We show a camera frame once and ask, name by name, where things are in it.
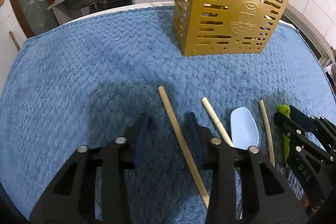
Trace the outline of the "wooden chopstick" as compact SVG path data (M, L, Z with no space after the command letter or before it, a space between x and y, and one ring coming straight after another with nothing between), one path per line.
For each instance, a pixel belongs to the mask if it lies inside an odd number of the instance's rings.
M231 138L229 137L226 129L224 128L221 120L219 119L219 117L217 116L215 110L213 109L213 107L211 106L209 100L206 97L203 97L201 99L201 102L203 104L203 106L205 107L206 111L208 112L211 120L213 121L213 124L215 125L215 127L217 128L218 132L220 133L221 137L223 138L223 140L231 147L234 146Z
M175 116L175 112L171 106L169 97L167 96L167 93L165 91L165 88L163 86L158 87L158 92L161 97L163 106L166 110L167 116L169 118L169 121L171 123L171 126L174 130L175 136L177 138L178 144L182 150L183 156L185 158L185 161L187 163L187 166L189 168L189 171L191 173L191 176L193 177L194 183L198 189L198 192L202 198L202 201L206 207L206 209L209 208L209 203L210 203L210 196L207 193L206 187L203 184L202 178L199 174L199 171L197 169L197 166L194 162L194 159L191 155L191 152L188 148L188 145L185 141L185 138L183 136L183 133L181 131L181 128L179 126L177 117Z
M265 127L265 131L266 131L266 139L267 139L267 142L268 142L269 159L270 159L271 164L273 166L275 166L272 133L271 133L271 130L270 130L269 119L268 119L268 115L267 115L265 104L264 104L263 100L259 101L259 106L260 106L262 119L264 121L264 127Z

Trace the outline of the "light blue plastic spoon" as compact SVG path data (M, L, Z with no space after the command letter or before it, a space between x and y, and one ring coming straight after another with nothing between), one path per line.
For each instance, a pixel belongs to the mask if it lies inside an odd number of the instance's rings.
M239 107L232 111L230 127L234 147L247 150L259 145L259 131L248 108Z

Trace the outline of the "blue textured towel mat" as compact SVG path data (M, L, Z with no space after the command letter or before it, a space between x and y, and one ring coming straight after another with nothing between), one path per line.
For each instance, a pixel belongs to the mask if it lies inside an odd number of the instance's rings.
M225 128L238 107L258 126L289 103L335 121L335 96L306 42L279 24L259 54L187 57L173 32L173 8L152 7L78 20L28 39L1 96L1 184L28 217L64 162L84 144L122 135L142 113L153 119L134 171L125 174L134 223L203 223L193 182L158 88L165 88L182 131L185 115L217 133L201 103L207 97Z

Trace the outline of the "gold perforated utensil holder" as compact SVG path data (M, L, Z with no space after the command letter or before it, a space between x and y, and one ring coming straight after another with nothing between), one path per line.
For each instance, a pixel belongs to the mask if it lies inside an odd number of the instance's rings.
M185 56L261 53L289 0L174 0L173 29Z

